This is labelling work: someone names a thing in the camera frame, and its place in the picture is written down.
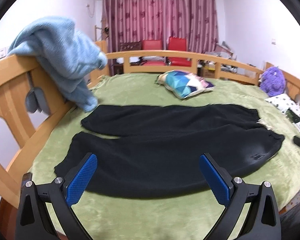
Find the wall outlet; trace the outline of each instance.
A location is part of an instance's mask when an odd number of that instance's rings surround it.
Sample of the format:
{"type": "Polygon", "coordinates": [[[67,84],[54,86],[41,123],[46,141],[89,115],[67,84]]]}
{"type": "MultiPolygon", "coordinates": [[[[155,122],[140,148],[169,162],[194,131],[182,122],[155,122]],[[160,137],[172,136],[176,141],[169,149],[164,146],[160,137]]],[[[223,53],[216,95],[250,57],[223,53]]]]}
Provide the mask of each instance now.
{"type": "Polygon", "coordinates": [[[3,58],[6,56],[6,48],[0,49],[0,58],[3,58]]]}

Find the green bedsheet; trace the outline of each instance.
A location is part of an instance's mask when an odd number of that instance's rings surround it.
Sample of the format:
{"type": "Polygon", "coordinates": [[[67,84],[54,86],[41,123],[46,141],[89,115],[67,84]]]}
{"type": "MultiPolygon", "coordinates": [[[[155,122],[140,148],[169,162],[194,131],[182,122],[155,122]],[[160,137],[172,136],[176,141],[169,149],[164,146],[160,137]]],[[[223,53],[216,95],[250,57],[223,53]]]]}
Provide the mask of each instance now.
{"type": "MultiPolygon", "coordinates": [[[[213,79],[210,81],[216,85],[214,91],[180,100],[163,86],[155,84],[156,78],[157,74],[146,73],[104,77],[94,88],[94,93],[101,104],[238,104],[257,108],[264,123],[275,132],[284,134],[286,139],[278,154],[245,177],[245,182],[261,184],[270,181],[279,210],[300,190],[300,148],[291,141],[298,131],[279,110],[264,101],[266,94],[258,87],[213,79]]],[[[79,109],[72,109],[53,130],[31,169],[36,184],[49,183],[55,178],[54,166],[66,156],[72,137],[84,130],[80,121],[87,115],[79,109]]],[[[56,229],[62,232],[52,206],[48,208],[56,229]]],[[[238,235],[247,208],[246,205],[231,239],[238,235]]],[[[223,206],[218,204],[210,190],[155,200],[121,199],[84,192],[73,210],[93,239],[202,240],[222,213],[223,206]]]]}

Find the striped curtain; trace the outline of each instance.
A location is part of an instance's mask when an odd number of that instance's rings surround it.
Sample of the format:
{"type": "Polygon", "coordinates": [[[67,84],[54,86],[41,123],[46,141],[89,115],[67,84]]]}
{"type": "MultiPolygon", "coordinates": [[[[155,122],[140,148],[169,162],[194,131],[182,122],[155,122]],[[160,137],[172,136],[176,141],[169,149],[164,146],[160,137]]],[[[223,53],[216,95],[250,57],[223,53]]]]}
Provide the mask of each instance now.
{"type": "Polygon", "coordinates": [[[188,50],[213,51],[218,42],[215,0],[103,0],[109,52],[120,43],[186,38],[188,50]]]}

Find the blue blanket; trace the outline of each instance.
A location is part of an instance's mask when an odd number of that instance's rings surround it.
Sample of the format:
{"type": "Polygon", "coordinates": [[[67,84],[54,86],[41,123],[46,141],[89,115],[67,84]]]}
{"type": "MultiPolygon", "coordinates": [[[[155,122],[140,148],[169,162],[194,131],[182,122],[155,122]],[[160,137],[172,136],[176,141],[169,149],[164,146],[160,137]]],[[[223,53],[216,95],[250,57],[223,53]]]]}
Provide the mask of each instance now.
{"type": "Polygon", "coordinates": [[[103,69],[106,55],[74,22],[63,17],[44,17],[25,27],[8,50],[12,54],[35,56],[60,92],[85,112],[94,110],[98,100],[88,89],[84,77],[103,69]]]}

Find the red chair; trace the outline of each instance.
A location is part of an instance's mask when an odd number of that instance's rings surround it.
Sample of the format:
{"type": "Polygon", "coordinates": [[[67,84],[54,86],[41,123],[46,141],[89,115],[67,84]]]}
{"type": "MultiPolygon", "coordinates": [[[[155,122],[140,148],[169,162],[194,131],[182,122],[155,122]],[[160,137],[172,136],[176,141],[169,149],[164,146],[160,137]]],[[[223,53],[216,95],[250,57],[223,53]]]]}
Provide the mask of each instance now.
{"type": "MultiPolygon", "coordinates": [[[[187,41],[182,38],[169,37],[168,50],[187,51],[187,41]]],[[[169,61],[173,66],[191,67],[191,61],[181,57],[170,57],[169,61]]]]}
{"type": "MultiPolygon", "coordinates": [[[[151,50],[158,49],[162,50],[162,41],[161,40],[144,40],[142,41],[142,49],[151,50]]],[[[163,61],[147,61],[143,66],[165,66],[166,64],[163,61]]]]}

